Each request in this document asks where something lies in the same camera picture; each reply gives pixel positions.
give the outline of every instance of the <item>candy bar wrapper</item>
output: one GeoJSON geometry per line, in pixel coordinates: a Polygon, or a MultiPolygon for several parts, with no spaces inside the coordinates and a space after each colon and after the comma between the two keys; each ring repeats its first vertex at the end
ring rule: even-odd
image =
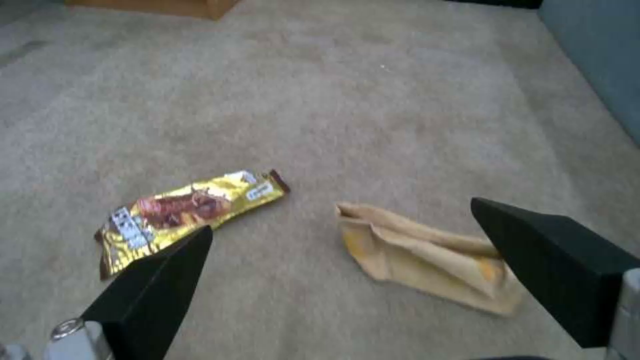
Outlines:
{"type": "Polygon", "coordinates": [[[243,170],[122,206],[95,234],[102,245],[100,278],[107,279],[202,226],[215,229],[288,192],[275,170],[268,174],[243,170]]]}

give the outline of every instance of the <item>metal screw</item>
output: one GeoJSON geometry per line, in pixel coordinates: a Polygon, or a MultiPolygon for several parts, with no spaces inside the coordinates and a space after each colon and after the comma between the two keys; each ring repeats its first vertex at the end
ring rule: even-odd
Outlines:
{"type": "Polygon", "coordinates": [[[51,341],[58,341],[65,336],[71,335],[74,332],[82,329],[83,327],[84,321],[80,318],[73,318],[65,322],[61,322],[51,331],[51,341]]]}

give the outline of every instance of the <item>nutrition label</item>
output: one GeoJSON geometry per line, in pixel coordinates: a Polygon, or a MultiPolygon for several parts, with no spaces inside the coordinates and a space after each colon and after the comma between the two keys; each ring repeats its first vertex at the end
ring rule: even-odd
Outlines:
{"type": "Polygon", "coordinates": [[[267,195],[268,193],[272,193],[273,192],[273,185],[271,185],[271,183],[269,181],[266,181],[260,185],[258,185],[255,189],[249,191],[248,193],[246,193],[246,198],[249,201],[253,201],[255,199],[258,199],[260,197],[263,197],[265,195],[267,195]]]}
{"type": "Polygon", "coordinates": [[[130,249],[139,249],[147,246],[147,238],[133,220],[127,208],[117,209],[111,214],[111,219],[130,249]]]}

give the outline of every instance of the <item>tan paper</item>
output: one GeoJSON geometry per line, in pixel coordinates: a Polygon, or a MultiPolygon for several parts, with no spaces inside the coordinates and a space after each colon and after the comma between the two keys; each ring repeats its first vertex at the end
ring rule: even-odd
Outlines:
{"type": "Polygon", "coordinates": [[[371,277],[500,315],[525,290],[485,239],[433,229],[374,206],[337,204],[342,238],[371,277]]]}

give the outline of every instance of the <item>floor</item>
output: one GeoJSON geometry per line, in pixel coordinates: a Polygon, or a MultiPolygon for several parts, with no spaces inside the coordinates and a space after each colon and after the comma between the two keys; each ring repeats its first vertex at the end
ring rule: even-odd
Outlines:
{"type": "Polygon", "coordinates": [[[640,150],[535,12],[242,0],[219,22],[60,4],[0,20],[4,342],[40,354],[104,289],[92,234],[116,206],[276,168],[291,196],[216,232],[167,359],[601,358],[531,296],[497,318],[372,281],[333,218],[350,200],[481,234],[480,195],[640,255],[640,150]]]}

